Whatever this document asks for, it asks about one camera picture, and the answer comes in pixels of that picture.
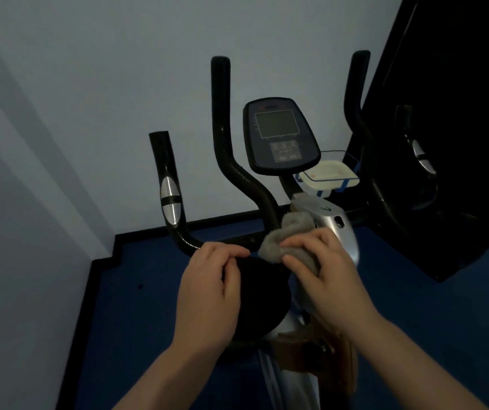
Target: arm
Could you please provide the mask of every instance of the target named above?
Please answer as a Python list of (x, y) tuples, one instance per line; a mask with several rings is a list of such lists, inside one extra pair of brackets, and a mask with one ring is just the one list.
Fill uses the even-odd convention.
[(223, 243), (205, 243), (193, 254), (180, 282), (172, 344), (113, 410), (186, 410), (192, 405), (235, 333), (241, 275), (234, 258), (249, 254)]
[(305, 247), (320, 263), (316, 277), (286, 255), (326, 328), (338, 328), (371, 363), (408, 410), (485, 410), (487, 407), (374, 307), (349, 255), (330, 229), (292, 236), (283, 247)]

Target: left hand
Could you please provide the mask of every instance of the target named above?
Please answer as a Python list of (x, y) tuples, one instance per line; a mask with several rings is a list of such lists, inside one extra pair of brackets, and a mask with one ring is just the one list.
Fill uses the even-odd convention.
[(221, 242), (207, 242), (193, 254), (180, 281), (173, 348), (219, 357), (233, 338), (241, 307), (235, 257), (249, 255), (248, 249)]

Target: gray cloth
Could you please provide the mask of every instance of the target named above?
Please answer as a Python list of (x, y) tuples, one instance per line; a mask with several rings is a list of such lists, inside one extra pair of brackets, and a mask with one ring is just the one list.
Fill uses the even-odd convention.
[[(292, 255), (300, 262), (302, 262), (309, 270), (318, 276), (320, 272), (320, 265), (317, 257), (309, 251), (302, 248), (281, 248), (279, 243), (299, 233), (310, 232), (315, 228), (315, 222), (309, 213), (295, 212), (286, 213), (282, 218), (282, 227), (273, 230), (267, 236), (265, 236), (258, 255), (271, 263), (282, 263), (282, 257), (284, 255)], [(314, 311), (313, 304), (311, 303), (309, 296), (303, 290), (303, 287), (298, 283), (297, 293), (295, 294), (296, 301), (301, 307), (309, 312)]]

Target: blue floor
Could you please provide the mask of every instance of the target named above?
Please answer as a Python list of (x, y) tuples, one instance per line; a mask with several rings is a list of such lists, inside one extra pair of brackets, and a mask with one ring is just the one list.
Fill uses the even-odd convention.
[[(247, 221), (195, 232), (204, 241), (257, 231)], [(438, 284), (367, 228), (356, 230), (359, 272), (379, 311), (489, 406), (489, 251)], [(78, 410), (110, 410), (172, 339), (176, 295), (188, 258), (169, 238), (125, 245), (104, 272), (79, 382)], [(357, 409), (397, 409), (361, 361)], [(270, 410), (255, 355), (219, 365), (194, 410)]]

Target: hand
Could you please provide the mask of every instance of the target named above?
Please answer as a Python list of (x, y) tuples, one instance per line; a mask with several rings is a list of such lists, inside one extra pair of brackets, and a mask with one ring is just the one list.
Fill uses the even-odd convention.
[(285, 255), (282, 261), (294, 272), (313, 301), (318, 318), (329, 330), (347, 336), (366, 328), (381, 317), (366, 292), (353, 260), (329, 228), (296, 234), (281, 242), (281, 247), (304, 247), (317, 256), (320, 275), (316, 277), (298, 259)]
[(233, 338), (241, 307), (235, 257), (249, 255), (248, 249), (221, 242), (207, 242), (193, 254), (180, 281), (173, 349), (219, 357)]

